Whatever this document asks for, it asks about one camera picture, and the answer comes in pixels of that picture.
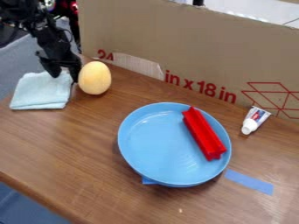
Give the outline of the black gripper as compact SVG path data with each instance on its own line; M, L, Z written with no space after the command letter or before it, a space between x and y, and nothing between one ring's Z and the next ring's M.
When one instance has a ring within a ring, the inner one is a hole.
M60 76L61 67L68 67L72 80L79 82L81 63L79 56L72 51L67 51L64 55L55 53L48 56L44 50L39 50L35 52L35 55L39 57L41 66L52 78Z

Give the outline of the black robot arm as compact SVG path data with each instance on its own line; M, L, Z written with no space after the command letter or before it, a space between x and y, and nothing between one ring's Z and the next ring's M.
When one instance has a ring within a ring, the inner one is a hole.
M0 0L0 18L16 26L21 25L37 39L41 50L35 54L51 77L57 78L67 67L72 80L77 82L80 58L71 50L64 29L56 26L45 0Z

